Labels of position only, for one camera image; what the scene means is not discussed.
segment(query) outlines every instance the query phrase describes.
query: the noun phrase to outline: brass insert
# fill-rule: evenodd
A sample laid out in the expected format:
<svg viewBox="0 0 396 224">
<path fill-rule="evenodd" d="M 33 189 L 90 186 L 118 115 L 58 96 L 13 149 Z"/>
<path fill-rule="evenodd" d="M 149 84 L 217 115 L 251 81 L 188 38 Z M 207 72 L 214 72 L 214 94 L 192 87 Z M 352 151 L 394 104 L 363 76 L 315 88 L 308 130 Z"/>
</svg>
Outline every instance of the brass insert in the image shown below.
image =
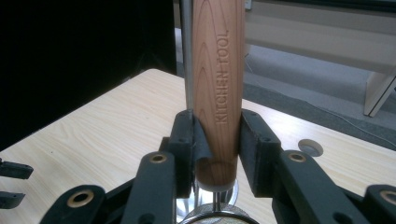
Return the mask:
<svg viewBox="0 0 396 224">
<path fill-rule="evenodd" d="M 306 161 L 306 157 L 303 154 L 300 154 L 297 152 L 290 153 L 289 159 L 291 159 L 292 161 L 297 161 L 297 162 L 305 162 Z"/>
<path fill-rule="evenodd" d="M 89 203 L 93 199 L 93 192 L 90 189 L 84 189 L 74 193 L 69 200 L 67 200 L 67 206 L 72 208 L 78 208 Z"/>
<path fill-rule="evenodd" d="M 381 190 L 381 192 L 379 192 L 379 194 L 388 203 L 392 203 L 392 204 L 396 205 L 396 192 L 395 191 Z"/>
<path fill-rule="evenodd" d="M 156 155 L 153 155 L 153 156 L 151 156 L 151 158 L 149 159 L 151 162 L 153 162 L 153 163 L 161 163 L 161 162 L 164 162 L 164 161 L 166 161 L 166 156 L 165 155 L 162 155 L 162 154 L 156 154 Z"/>
</svg>

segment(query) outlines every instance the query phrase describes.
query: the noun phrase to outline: black background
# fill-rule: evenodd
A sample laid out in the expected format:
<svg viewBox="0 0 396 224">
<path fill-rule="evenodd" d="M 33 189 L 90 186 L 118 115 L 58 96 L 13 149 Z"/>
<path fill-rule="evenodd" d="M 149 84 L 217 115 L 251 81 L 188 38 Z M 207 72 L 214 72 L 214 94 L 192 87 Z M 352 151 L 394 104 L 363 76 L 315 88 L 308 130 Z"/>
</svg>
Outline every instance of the black background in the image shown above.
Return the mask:
<svg viewBox="0 0 396 224">
<path fill-rule="evenodd" d="M 4 2 L 0 150 L 127 77 L 176 73 L 172 0 Z"/>
</svg>

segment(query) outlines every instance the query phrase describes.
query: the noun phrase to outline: metal rod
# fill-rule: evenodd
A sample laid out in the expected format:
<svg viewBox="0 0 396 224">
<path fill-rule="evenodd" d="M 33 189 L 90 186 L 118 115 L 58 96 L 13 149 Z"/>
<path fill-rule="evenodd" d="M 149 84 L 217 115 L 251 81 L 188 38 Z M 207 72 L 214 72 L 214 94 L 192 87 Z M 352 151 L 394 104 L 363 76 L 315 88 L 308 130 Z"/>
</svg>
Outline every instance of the metal rod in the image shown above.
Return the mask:
<svg viewBox="0 0 396 224">
<path fill-rule="evenodd" d="M 192 1 L 180 0 L 181 38 L 187 109 L 193 108 L 192 97 Z"/>
<path fill-rule="evenodd" d="M 213 192 L 213 212 L 220 212 L 220 192 Z"/>
</svg>

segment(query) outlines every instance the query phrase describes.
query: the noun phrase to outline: wooden table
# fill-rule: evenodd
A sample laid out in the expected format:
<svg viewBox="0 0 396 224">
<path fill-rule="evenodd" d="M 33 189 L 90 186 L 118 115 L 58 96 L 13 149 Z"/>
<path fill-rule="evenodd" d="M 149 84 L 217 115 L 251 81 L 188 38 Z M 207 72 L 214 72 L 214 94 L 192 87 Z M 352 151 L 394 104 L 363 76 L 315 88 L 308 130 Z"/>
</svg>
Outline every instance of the wooden table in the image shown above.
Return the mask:
<svg viewBox="0 0 396 224">
<path fill-rule="evenodd" d="M 0 178 L 0 190 L 26 194 L 17 208 L 0 210 L 0 223 L 37 223 L 75 186 L 109 191 L 133 178 L 141 158 L 170 135 L 184 94 L 182 78 L 149 70 L 0 152 L 35 168 L 28 180 Z M 339 186 L 359 195 L 371 184 L 396 186 L 396 152 L 249 101 L 243 107 L 258 112 L 285 149 L 305 138 L 319 142 L 324 154 L 316 160 Z M 260 223 L 276 223 L 271 199 L 252 196 L 241 164 L 237 178 L 236 205 Z"/>
</svg>

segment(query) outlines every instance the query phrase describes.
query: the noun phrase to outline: wooden handle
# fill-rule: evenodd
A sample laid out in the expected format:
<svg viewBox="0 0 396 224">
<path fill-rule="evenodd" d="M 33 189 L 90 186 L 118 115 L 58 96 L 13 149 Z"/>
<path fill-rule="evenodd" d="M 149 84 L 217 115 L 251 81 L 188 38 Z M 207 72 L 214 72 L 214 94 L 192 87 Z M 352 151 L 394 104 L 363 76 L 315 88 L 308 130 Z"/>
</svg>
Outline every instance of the wooden handle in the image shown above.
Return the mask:
<svg viewBox="0 0 396 224">
<path fill-rule="evenodd" d="M 236 177 L 244 23 L 244 1 L 194 0 L 193 111 L 213 153 L 212 159 L 196 163 L 195 172 L 200 187 L 210 191 L 230 189 Z"/>
</svg>

